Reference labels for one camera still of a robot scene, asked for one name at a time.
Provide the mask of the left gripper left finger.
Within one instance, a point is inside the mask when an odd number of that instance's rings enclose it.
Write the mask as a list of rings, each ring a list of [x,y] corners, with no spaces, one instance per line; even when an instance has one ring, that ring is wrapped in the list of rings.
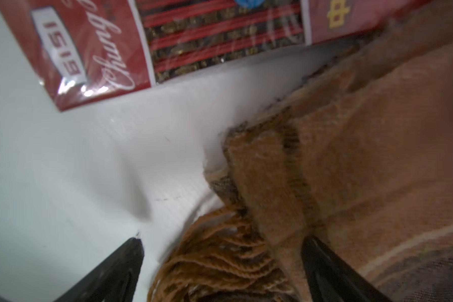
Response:
[[[57,298],[59,302],[131,302],[142,268],[142,241],[130,238],[102,263]]]

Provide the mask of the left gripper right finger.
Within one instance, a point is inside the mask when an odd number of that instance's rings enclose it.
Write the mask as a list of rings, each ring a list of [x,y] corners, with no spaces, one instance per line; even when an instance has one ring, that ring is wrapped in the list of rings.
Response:
[[[305,237],[301,259],[315,302],[391,301],[316,236]]]

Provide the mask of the brown plaid fringed scarf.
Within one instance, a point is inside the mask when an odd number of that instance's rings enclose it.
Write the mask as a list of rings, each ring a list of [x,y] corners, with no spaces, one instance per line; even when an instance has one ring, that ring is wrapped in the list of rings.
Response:
[[[453,1],[431,1],[231,129],[149,301],[313,301],[316,236],[391,301],[453,301]]]

